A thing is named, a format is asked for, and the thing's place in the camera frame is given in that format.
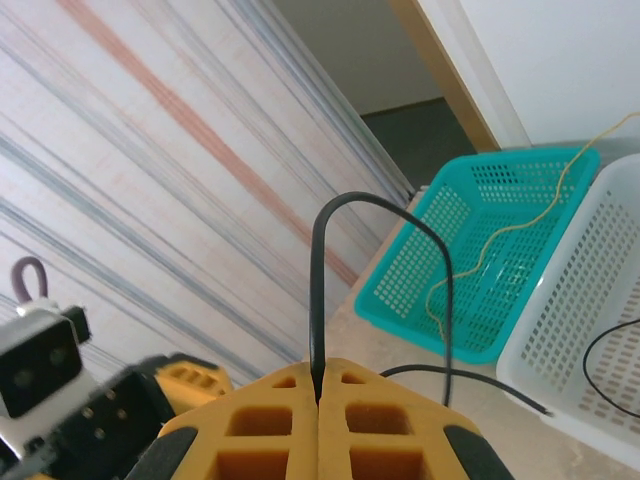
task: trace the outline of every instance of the dark floor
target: dark floor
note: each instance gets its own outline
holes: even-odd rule
[[[431,183],[452,158],[475,153],[444,100],[362,118],[416,188]]]

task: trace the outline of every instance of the striped curtain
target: striped curtain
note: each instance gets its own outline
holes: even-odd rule
[[[38,256],[52,298],[87,309],[99,380],[174,351],[238,384],[299,360],[315,215],[410,188],[253,1],[0,0],[0,165],[0,318],[11,264]],[[393,223],[336,215],[329,313]]]

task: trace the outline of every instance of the black cable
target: black cable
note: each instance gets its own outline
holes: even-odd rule
[[[589,344],[589,346],[585,350],[584,356],[582,357],[582,372],[584,373],[584,376],[587,379],[587,382],[589,382],[589,385],[591,385],[591,387],[596,392],[598,392],[598,395],[600,395],[602,397],[602,399],[605,400],[607,403],[609,403],[610,405],[614,406],[615,408],[617,408],[621,412],[624,412],[627,415],[630,415],[630,416],[632,416],[634,418],[640,418],[640,413],[632,412],[631,410],[627,410],[626,408],[618,405],[610,397],[608,397],[602,390],[600,390],[596,386],[596,384],[593,382],[593,380],[591,380],[591,376],[589,376],[589,372],[587,371],[587,360],[589,359],[589,354],[591,353],[591,350],[593,350],[593,347],[595,347],[596,344],[600,340],[602,340],[604,337],[606,337],[610,333],[615,332],[616,330],[620,330],[621,328],[625,328],[625,327],[628,327],[628,326],[631,326],[631,325],[635,325],[637,323],[640,323],[640,318],[638,318],[637,320],[632,320],[630,322],[619,323],[618,325],[615,325],[615,326],[611,327],[610,329],[605,330],[604,332],[602,332],[600,335],[598,335],[596,338],[593,339],[593,341]]]
[[[382,372],[380,374],[380,376],[382,376],[382,377],[390,377],[391,375],[396,375],[398,373],[416,372],[416,371],[447,373],[446,369],[444,367],[439,367],[437,365],[425,365],[423,363],[415,363],[415,364],[411,364],[411,365],[401,365],[399,367],[390,368],[390,369],[385,370],[384,372]],[[452,375],[456,375],[458,377],[471,378],[473,380],[478,380],[479,382],[484,382],[484,383],[487,383],[487,384],[492,385],[494,387],[498,387],[499,389],[504,390],[508,394],[513,395],[514,397],[516,397],[521,402],[526,403],[531,408],[533,408],[534,410],[542,413],[543,415],[548,415],[548,416],[552,415],[552,413],[549,410],[547,410],[545,407],[540,405],[535,400],[527,397],[523,393],[520,393],[515,388],[510,387],[509,385],[506,385],[506,384],[502,383],[499,380],[496,380],[495,378],[487,377],[486,375],[482,375],[480,373],[469,372],[468,370],[458,370],[457,368],[452,368],[451,369],[451,374]]]
[[[326,366],[324,340],[324,247],[325,234],[329,218],[338,208],[351,202],[364,202],[378,205],[402,217],[415,225],[435,242],[444,257],[447,272],[447,311],[445,318],[445,386],[442,404],[449,406],[452,388],[453,359],[453,264],[444,241],[428,226],[406,210],[371,193],[349,192],[337,196],[327,203],[316,217],[311,237],[311,266],[309,274],[309,356],[311,362],[311,378],[316,394],[316,401],[322,395],[322,379]]]
[[[11,267],[11,286],[19,303],[27,303],[33,300],[24,283],[24,269],[31,266],[38,276],[38,296],[46,297],[49,294],[47,272],[44,265],[36,257],[22,257]]]

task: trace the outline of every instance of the red stripe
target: red stripe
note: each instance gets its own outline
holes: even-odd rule
[[[67,13],[107,50],[134,78],[155,97],[160,105],[200,145],[213,155],[256,200],[280,218],[307,245],[311,245],[311,229],[278,196],[278,194],[224,143],[216,132],[173,90],[160,79],[118,38],[84,2],[58,0]],[[358,275],[338,255],[327,249],[327,264],[348,285]]]

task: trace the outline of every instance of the white plastic basket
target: white plastic basket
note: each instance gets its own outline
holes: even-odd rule
[[[529,298],[500,359],[498,379],[549,408],[549,425],[640,470],[640,419],[587,383],[589,343],[640,317],[640,154],[596,178]],[[640,412],[640,325],[602,339],[589,355],[595,384]]]

